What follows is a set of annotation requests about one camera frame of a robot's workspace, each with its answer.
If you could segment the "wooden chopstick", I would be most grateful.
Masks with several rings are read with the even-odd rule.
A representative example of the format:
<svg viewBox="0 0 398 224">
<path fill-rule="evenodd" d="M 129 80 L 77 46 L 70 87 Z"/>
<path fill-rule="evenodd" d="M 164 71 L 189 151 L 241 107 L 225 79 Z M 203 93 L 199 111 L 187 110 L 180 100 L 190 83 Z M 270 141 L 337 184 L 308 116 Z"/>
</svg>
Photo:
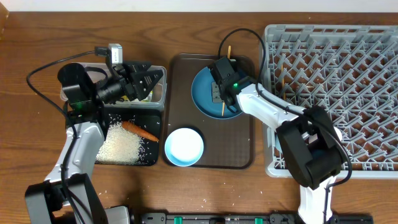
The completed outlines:
<svg viewBox="0 0 398 224">
<path fill-rule="evenodd" d="M 231 56 L 231 46 L 229 45 L 228 46 L 228 53 L 227 53 L 227 58 L 228 59 L 230 59 L 230 56 Z M 221 115 L 222 115 L 222 117 L 224 116 L 224 111 L 225 111 L 225 102 L 223 101 L 223 104 L 222 104 L 222 113 L 221 113 Z"/>
<path fill-rule="evenodd" d="M 281 82 L 282 89 L 281 89 L 281 90 L 283 90 L 284 87 L 285 87 L 285 80 L 284 80 L 284 76 L 283 76 L 283 73 L 284 73 L 284 64 L 281 65 L 281 68 L 280 68 L 280 69 L 281 69 L 280 75 L 282 76 L 282 82 Z M 283 92 L 283 94 L 282 94 L 282 99 L 283 99 L 283 100 L 286 100 L 286 94 L 285 94 L 285 92 Z"/>
</svg>

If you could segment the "dark blue plate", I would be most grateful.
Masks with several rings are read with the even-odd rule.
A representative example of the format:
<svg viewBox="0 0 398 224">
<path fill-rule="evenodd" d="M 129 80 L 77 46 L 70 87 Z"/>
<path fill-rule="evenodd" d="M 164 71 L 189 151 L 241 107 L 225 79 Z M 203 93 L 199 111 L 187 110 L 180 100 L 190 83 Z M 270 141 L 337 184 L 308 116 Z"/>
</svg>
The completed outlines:
<svg viewBox="0 0 398 224">
<path fill-rule="evenodd" d="M 214 119 L 231 119 L 239 116 L 242 111 L 236 111 L 236 108 L 232 107 L 231 112 L 225 105 L 224 116 L 222 117 L 222 104 L 213 103 L 211 97 L 211 83 L 215 82 L 211 76 L 208 67 L 200 70 L 192 82 L 191 95 L 195 106 L 205 115 Z"/>
</svg>

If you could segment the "light blue bowl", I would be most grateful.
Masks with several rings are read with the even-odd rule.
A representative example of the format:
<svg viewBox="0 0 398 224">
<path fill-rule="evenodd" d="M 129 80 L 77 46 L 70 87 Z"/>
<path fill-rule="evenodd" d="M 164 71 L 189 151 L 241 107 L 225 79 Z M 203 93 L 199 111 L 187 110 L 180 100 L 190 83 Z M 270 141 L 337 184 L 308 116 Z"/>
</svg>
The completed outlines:
<svg viewBox="0 0 398 224">
<path fill-rule="evenodd" d="M 167 136 L 164 152 L 173 165 L 188 167 L 200 160 L 204 147 L 204 140 L 196 130 L 179 128 Z"/>
</svg>

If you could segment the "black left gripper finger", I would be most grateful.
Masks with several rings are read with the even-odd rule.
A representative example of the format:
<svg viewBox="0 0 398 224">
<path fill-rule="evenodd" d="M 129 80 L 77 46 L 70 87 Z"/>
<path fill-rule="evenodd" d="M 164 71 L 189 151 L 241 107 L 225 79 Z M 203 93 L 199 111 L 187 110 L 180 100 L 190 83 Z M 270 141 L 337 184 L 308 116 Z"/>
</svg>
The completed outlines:
<svg viewBox="0 0 398 224">
<path fill-rule="evenodd" d="M 136 98 L 138 100 L 147 98 L 163 76 L 164 74 L 161 70 L 147 70 L 133 74 L 132 82 L 134 90 L 136 91 Z"/>
<path fill-rule="evenodd" d="M 128 73 L 146 72 L 151 67 L 152 63 L 149 61 L 124 61 L 123 66 Z"/>
</svg>

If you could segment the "yellow green snack wrapper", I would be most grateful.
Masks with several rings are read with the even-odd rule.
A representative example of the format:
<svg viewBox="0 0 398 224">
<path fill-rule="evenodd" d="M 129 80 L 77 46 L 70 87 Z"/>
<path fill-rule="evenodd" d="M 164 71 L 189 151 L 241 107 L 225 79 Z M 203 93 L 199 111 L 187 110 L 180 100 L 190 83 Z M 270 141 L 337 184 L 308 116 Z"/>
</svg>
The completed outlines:
<svg viewBox="0 0 398 224">
<path fill-rule="evenodd" d="M 153 95 L 153 91 L 151 91 L 148 96 L 146 98 L 144 98 L 142 101 L 143 102 L 150 102 L 152 100 L 152 95 Z M 119 102 L 130 102 L 130 100 L 128 99 L 127 96 L 122 96 L 119 100 Z"/>
</svg>

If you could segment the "light blue cup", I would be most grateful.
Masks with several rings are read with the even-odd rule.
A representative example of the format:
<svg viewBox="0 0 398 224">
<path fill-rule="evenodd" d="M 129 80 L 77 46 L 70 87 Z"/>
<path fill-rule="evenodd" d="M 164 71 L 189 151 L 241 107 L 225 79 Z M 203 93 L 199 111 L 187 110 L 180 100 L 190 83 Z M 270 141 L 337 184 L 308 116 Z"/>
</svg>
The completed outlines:
<svg viewBox="0 0 398 224">
<path fill-rule="evenodd" d="M 282 148 L 281 148 L 281 146 L 280 146 L 280 141 L 279 141 L 279 138 L 276 136 L 275 137 L 275 148 L 279 151 L 279 152 L 282 152 Z"/>
</svg>

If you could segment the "orange carrot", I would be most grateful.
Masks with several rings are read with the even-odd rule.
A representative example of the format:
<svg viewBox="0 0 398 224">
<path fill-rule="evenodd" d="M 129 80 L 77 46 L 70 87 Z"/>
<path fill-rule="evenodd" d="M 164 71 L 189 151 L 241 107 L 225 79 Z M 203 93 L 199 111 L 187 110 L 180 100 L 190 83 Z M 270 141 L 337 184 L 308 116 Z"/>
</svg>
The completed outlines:
<svg viewBox="0 0 398 224">
<path fill-rule="evenodd" d="M 121 126 L 131 132 L 134 133 L 142 138 L 148 139 L 150 141 L 154 141 L 154 142 L 158 142 L 159 139 L 157 137 L 155 137 L 153 134 L 147 132 L 146 130 L 140 128 L 139 126 L 135 125 L 134 123 L 131 123 L 129 121 L 123 121 L 121 123 Z"/>
</svg>

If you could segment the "pink cup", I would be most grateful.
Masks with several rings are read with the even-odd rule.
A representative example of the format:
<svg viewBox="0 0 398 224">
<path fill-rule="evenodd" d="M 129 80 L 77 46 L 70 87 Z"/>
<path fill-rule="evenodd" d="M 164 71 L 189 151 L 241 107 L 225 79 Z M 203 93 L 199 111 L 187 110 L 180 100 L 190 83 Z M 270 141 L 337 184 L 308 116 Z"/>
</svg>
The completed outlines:
<svg viewBox="0 0 398 224">
<path fill-rule="evenodd" d="M 334 127 L 334 130 L 335 130 L 336 135 L 338 136 L 338 140 L 341 141 L 343 138 L 341 131 L 336 127 Z"/>
</svg>

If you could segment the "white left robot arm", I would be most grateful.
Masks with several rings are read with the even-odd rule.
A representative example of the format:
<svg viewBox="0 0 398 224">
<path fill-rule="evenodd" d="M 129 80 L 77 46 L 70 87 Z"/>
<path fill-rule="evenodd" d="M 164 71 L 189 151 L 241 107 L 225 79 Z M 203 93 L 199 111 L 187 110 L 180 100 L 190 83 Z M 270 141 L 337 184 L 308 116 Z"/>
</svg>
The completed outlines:
<svg viewBox="0 0 398 224">
<path fill-rule="evenodd" d="M 150 62 L 125 61 L 107 68 L 69 63 L 57 78 L 68 100 L 59 111 L 67 139 L 57 163 L 39 184 L 28 186 L 25 202 L 32 223 L 57 223 L 55 211 L 71 206 L 71 223 L 130 223 L 126 206 L 104 208 L 91 183 L 96 155 L 109 128 L 106 105 L 122 96 L 147 98 L 166 79 L 166 69 Z"/>
</svg>

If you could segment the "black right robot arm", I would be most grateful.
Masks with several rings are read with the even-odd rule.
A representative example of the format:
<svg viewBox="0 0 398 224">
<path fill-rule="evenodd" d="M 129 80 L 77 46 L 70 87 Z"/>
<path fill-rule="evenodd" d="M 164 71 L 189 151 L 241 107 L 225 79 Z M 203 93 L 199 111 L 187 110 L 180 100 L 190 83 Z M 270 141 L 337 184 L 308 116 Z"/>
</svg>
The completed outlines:
<svg viewBox="0 0 398 224">
<path fill-rule="evenodd" d="M 332 218 L 331 191 L 348 156 L 341 132 L 319 107 L 292 105 L 267 91 L 260 79 L 243 74 L 236 61 L 226 57 L 201 69 L 193 79 L 191 96 L 205 114 L 212 104 L 211 86 L 232 115 L 246 113 L 275 133 L 288 170 L 300 185 L 298 215 L 304 223 L 328 223 Z"/>
</svg>

